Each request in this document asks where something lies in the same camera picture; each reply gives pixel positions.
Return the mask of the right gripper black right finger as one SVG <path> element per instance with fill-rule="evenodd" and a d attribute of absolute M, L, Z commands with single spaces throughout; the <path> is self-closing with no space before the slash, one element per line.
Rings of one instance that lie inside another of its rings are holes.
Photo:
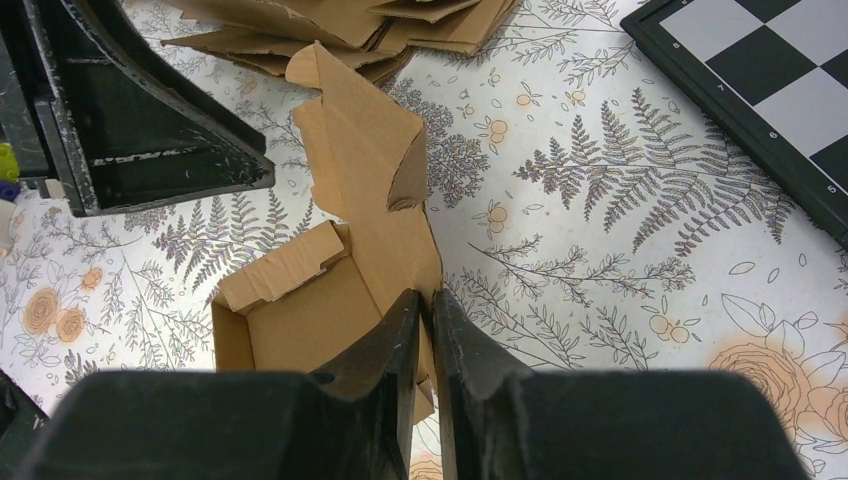
<path fill-rule="evenodd" d="M 448 479 L 802 479 L 766 398 L 722 371 L 535 371 L 443 290 L 433 303 Z"/>

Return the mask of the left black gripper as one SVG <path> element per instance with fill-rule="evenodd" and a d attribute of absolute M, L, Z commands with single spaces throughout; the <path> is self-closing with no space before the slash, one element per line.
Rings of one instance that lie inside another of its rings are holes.
<path fill-rule="evenodd" d="M 1 138 L 24 179 L 52 162 L 77 217 L 275 183 L 265 137 L 157 55 L 115 1 L 1 3 Z"/>

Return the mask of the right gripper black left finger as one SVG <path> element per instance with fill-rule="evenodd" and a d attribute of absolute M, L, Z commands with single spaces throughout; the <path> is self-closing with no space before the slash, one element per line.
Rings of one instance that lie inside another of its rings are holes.
<path fill-rule="evenodd" d="M 404 479 L 421 296 L 318 369 L 105 371 L 78 383 L 19 479 Z"/>

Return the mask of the brown cardboard box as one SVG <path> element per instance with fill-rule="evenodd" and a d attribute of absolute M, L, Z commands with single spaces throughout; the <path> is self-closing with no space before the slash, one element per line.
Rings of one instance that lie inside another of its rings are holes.
<path fill-rule="evenodd" d="M 425 212 L 427 128 L 320 44 L 286 79 L 318 96 L 294 108 L 329 219 L 222 278 L 211 305 L 215 366 L 311 372 L 376 326 L 405 290 L 431 302 L 443 267 Z"/>

